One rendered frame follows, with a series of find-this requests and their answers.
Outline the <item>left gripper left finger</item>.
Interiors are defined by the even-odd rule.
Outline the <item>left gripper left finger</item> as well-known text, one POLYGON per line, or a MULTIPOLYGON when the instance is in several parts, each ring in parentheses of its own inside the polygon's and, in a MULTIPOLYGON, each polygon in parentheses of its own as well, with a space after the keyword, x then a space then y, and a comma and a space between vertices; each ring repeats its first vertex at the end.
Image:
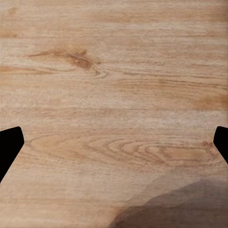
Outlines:
POLYGON ((19 126, 0 132, 0 182, 23 145, 24 137, 19 126))

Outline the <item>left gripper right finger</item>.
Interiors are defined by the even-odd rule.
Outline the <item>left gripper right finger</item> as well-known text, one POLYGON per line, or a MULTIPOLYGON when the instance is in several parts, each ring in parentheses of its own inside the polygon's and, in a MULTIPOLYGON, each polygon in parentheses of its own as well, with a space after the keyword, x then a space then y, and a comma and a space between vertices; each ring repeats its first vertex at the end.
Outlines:
POLYGON ((228 128, 218 126, 214 136, 214 144, 228 163, 228 128))

